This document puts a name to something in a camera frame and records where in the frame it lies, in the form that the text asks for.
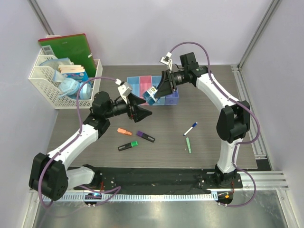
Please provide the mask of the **teal plastic bin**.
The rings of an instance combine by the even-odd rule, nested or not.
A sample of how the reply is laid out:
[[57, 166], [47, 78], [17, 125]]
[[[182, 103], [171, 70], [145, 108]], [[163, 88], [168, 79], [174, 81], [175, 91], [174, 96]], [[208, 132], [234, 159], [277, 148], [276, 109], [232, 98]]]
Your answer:
[[[157, 88], [158, 85], [159, 85], [159, 83], [160, 83], [160, 81], [161, 81], [161, 78], [162, 78], [161, 76], [152, 76], [152, 86], [154, 86], [155, 88]], [[156, 105], [165, 105], [165, 97], [163, 96], [163, 97], [159, 98], [158, 101], [155, 102], [153, 105], [154, 106], [156, 106]]]

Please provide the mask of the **blue round jar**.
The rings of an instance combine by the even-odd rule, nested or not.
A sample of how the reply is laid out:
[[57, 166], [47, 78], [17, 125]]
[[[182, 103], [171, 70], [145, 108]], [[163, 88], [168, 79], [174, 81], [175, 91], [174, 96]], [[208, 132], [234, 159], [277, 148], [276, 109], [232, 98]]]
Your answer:
[[149, 105], [154, 105], [159, 100], [159, 98], [155, 97], [157, 91], [157, 88], [152, 86], [143, 93], [142, 96]]

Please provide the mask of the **pink plastic bin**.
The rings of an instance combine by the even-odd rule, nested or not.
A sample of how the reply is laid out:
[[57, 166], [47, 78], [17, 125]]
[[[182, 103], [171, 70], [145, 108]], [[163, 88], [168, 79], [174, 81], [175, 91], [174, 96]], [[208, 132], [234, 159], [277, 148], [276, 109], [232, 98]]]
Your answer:
[[143, 99], [143, 94], [152, 86], [152, 76], [139, 77], [139, 95]]

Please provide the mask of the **light blue plastic bin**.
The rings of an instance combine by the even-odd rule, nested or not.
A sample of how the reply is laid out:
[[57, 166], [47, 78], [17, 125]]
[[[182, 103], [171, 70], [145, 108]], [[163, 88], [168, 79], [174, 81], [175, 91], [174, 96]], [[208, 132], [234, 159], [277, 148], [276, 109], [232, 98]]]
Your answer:
[[137, 97], [140, 97], [140, 87], [139, 87], [139, 76], [132, 76], [127, 78], [127, 82], [132, 87], [132, 94], [134, 94]]

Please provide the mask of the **orange highlighter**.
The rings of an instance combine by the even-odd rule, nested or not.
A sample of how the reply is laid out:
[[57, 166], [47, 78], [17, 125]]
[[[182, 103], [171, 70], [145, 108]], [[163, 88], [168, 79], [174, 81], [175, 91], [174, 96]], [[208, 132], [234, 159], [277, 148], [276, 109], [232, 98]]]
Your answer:
[[131, 136], [133, 134], [132, 132], [130, 132], [128, 130], [125, 130], [125, 129], [122, 129], [122, 128], [118, 128], [117, 132], [120, 133], [120, 134], [129, 135], [129, 136]]

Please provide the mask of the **blue cap whiteboard marker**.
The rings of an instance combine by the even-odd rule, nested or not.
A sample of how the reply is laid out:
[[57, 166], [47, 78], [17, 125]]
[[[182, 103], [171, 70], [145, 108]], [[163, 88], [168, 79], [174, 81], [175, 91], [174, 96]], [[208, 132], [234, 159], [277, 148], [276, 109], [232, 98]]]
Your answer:
[[197, 122], [193, 123], [192, 126], [183, 134], [183, 136], [186, 136], [197, 124]]

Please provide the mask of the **light green pen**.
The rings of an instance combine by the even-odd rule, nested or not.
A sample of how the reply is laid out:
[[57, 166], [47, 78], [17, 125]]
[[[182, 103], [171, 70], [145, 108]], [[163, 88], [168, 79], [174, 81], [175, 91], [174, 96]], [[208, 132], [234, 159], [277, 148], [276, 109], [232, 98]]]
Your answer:
[[189, 137], [186, 138], [186, 144], [187, 144], [188, 152], [189, 154], [191, 154], [191, 144]]

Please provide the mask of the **purple plastic bin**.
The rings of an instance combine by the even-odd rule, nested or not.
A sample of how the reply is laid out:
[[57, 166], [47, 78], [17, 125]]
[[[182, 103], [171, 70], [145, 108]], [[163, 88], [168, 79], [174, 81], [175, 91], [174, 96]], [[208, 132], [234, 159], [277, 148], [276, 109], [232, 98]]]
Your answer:
[[178, 90], [174, 91], [172, 94], [165, 97], [165, 105], [177, 105], [179, 102]]

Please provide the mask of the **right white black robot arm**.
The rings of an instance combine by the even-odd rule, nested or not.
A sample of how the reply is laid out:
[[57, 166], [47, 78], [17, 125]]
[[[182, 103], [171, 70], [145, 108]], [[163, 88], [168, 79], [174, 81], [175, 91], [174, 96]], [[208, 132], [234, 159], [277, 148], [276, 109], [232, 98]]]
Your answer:
[[243, 141], [250, 129], [250, 105], [247, 101], [238, 105], [238, 100], [218, 83], [209, 68], [199, 66], [194, 53], [181, 55], [180, 60], [183, 69], [173, 72], [171, 53], [161, 58], [160, 62], [168, 69], [162, 72], [155, 97], [170, 95], [178, 85], [191, 83], [215, 105], [219, 111], [216, 131], [221, 139], [221, 149], [210, 180], [214, 181], [218, 188], [228, 188], [237, 178], [233, 160], [238, 154], [238, 143]]

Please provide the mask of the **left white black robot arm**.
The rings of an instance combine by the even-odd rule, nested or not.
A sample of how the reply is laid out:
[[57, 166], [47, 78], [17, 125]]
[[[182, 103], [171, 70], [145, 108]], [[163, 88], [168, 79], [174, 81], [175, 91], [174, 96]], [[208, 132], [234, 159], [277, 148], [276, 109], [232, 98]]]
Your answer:
[[36, 190], [39, 196], [53, 201], [60, 199], [67, 190], [81, 185], [97, 189], [101, 184], [100, 170], [88, 164], [70, 170], [71, 163], [103, 136], [110, 126], [111, 117], [127, 114], [129, 119], [139, 122], [152, 115], [152, 111], [140, 107], [143, 103], [145, 100], [133, 94], [118, 102], [114, 102], [107, 92], [95, 94], [90, 114], [80, 129], [53, 151], [34, 157], [29, 187]]

